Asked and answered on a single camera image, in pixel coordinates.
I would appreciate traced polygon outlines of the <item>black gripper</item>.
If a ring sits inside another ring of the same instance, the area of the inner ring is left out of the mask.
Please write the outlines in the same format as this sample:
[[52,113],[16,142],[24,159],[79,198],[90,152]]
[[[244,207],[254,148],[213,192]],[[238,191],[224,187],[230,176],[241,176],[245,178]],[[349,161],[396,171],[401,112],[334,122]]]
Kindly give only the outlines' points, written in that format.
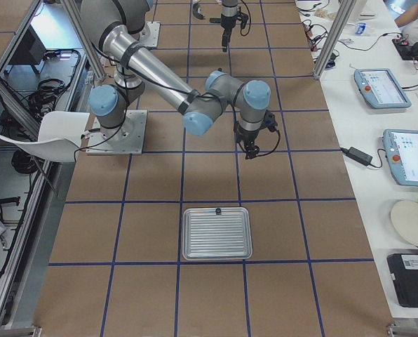
[[243,150],[245,151],[245,158],[246,159],[254,159],[259,155],[260,148],[255,144],[255,140],[259,135],[259,132],[265,128],[264,123],[260,122],[254,125],[256,127],[255,130],[247,130],[244,129],[240,122],[237,121],[235,123],[235,139],[236,143],[243,146]]
[[231,41],[231,34],[232,34],[232,30],[233,28],[235,28],[236,23],[235,22],[228,22],[228,23],[221,23],[221,27],[223,28],[223,33],[222,33],[222,51],[224,53],[227,52],[228,49],[228,45],[230,44]]

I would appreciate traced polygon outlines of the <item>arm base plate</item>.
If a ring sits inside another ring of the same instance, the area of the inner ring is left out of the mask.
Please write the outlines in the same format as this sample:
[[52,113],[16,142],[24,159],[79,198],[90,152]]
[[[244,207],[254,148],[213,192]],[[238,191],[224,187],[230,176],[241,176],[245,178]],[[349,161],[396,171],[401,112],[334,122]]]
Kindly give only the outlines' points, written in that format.
[[89,155],[142,154],[148,111],[128,110],[123,126],[118,129],[100,127],[94,118],[93,128],[100,131],[91,133],[86,153]]
[[159,43],[160,27],[159,21],[146,22],[142,31],[134,34],[134,37],[146,48],[155,49]]

